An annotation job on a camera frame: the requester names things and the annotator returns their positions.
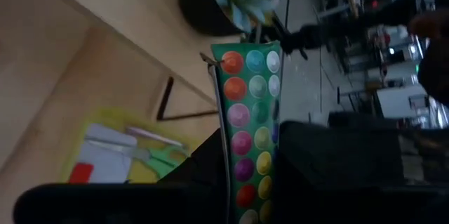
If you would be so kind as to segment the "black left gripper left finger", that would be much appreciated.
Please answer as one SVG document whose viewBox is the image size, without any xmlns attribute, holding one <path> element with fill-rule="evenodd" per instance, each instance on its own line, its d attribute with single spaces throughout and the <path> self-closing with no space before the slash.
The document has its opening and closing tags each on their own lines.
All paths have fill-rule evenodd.
<svg viewBox="0 0 449 224">
<path fill-rule="evenodd" d="M 13 208 L 15 224 L 226 224 L 222 138 L 216 130 L 156 183 L 40 185 Z"/>
</svg>

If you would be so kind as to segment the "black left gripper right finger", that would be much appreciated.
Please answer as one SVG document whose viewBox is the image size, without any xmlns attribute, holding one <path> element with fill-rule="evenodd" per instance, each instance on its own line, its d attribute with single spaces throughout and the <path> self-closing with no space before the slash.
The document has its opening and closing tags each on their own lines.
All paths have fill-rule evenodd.
<svg viewBox="0 0 449 224">
<path fill-rule="evenodd" d="M 276 224 L 449 224 L 449 129 L 285 121 Z"/>
</svg>

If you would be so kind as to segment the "white glue bottle red cap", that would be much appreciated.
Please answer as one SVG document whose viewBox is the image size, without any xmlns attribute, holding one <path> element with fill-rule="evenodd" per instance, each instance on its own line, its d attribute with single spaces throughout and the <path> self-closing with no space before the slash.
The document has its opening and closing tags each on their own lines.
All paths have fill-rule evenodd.
<svg viewBox="0 0 449 224">
<path fill-rule="evenodd" d="M 101 124 L 90 124 L 81 139 L 80 150 L 70 165 L 68 183 L 124 183 L 132 158 L 95 145 L 91 140 L 131 147 L 136 147 L 138 143 L 133 136 Z"/>
</svg>

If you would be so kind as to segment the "green handled scissors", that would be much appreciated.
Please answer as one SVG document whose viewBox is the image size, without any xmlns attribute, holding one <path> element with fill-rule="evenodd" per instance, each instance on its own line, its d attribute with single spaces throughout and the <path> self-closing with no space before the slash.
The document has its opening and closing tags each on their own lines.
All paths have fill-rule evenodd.
<svg viewBox="0 0 449 224">
<path fill-rule="evenodd" d="M 154 171 L 158 178 L 163 178 L 180 165 L 180 162 L 171 158 L 172 153 L 176 152 L 182 154 L 184 157 L 189 156 L 189 152 L 186 149 L 177 145 L 169 145 L 162 150 L 155 150 L 121 143 L 112 143 L 94 137 L 85 137 L 84 140 L 92 145 L 113 152 L 119 152 L 126 157 L 138 160 L 144 166 Z"/>
</svg>

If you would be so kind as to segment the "purple pen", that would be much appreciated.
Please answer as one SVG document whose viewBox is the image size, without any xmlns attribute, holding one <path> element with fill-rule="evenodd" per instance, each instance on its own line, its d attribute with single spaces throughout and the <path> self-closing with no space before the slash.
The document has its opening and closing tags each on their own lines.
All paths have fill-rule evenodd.
<svg viewBox="0 0 449 224">
<path fill-rule="evenodd" d="M 170 139 L 170 138 L 166 138 L 163 136 L 160 136 L 158 134 L 152 133 L 150 131 L 146 131 L 144 129 L 139 129 L 136 127 L 127 127 L 126 128 L 126 132 L 128 134 L 134 135 L 134 136 L 140 136 L 143 138 L 150 138 L 152 140 L 157 140 L 159 142 L 165 143 L 165 144 L 169 144 L 169 145 L 174 145 L 174 146 L 178 146 L 178 147 L 184 147 L 185 145 L 179 141 Z"/>
</svg>

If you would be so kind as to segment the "green yellow crayon box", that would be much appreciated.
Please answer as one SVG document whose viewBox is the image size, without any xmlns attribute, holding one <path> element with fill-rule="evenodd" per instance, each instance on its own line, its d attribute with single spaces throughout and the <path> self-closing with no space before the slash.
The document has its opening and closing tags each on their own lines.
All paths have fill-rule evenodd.
<svg viewBox="0 0 449 224">
<path fill-rule="evenodd" d="M 280 43 L 214 44 L 202 53 L 220 115 L 228 224 L 271 224 L 279 145 Z"/>
</svg>

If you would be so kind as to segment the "yellow transparent pencil case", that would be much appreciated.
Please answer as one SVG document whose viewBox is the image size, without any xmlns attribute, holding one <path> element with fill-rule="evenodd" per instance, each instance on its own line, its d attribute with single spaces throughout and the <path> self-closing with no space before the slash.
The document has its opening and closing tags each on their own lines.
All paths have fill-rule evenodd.
<svg viewBox="0 0 449 224">
<path fill-rule="evenodd" d="M 102 109 L 96 112 L 93 116 L 87 118 L 84 122 L 83 128 L 78 133 L 76 137 L 76 143 L 74 145 L 74 150 L 68 155 L 67 161 L 62 168 L 61 181 L 68 183 L 69 178 L 69 168 L 70 165 L 74 162 L 75 154 L 80 150 L 81 147 L 81 139 L 83 138 L 83 134 L 86 132 L 87 128 L 90 124 L 101 124 L 106 126 L 107 128 L 114 129 L 115 131 L 125 133 L 127 135 L 133 136 L 137 139 L 137 147 L 143 148 L 151 148 L 155 150 L 162 150 L 165 147 L 168 147 L 169 144 L 165 144 L 159 142 L 157 140 L 152 140 L 150 138 L 143 138 L 140 136 L 134 136 L 128 134 L 126 132 L 127 127 L 136 127 L 139 129 L 144 129 L 146 131 L 150 131 L 152 133 L 158 134 L 160 136 L 170 138 L 176 141 L 183 143 L 184 149 L 189 152 L 189 156 L 191 154 L 191 150 L 189 149 L 189 143 L 186 138 L 182 138 L 179 135 L 174 134 L 172 131 L 165 129 L 156 124 L 152 124 L 147 120 L 141 119 L 139 117 L 133 116 L 127 112 L 117 110 L 117 109 Z M 172 153 L 172 159 L 176 159 L 178 162 L 182 163 L 187 157 L 184 157 L 179 153 Z M 129 183 L 155 183 L 160 180 L 154 171 L 144 166 L 141 162 L 136 159 L 132 159 L 132 163 L 130 165 L 130 171 L 128 173 L 128 178 L 125 181 Z"/>
</svg>

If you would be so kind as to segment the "potted succulent plant black bowl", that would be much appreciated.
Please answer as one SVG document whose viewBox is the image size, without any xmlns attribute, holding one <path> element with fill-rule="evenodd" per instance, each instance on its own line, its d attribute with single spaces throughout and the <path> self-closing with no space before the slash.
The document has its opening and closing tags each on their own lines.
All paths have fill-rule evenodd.
<svg viewBox="0 0 449 224">
<path fill-rule="evenodd" d="M 185 20 L 199 33 L 225 37 L 270 26 L 280 0 L 178 0 Z"/>
</svg>

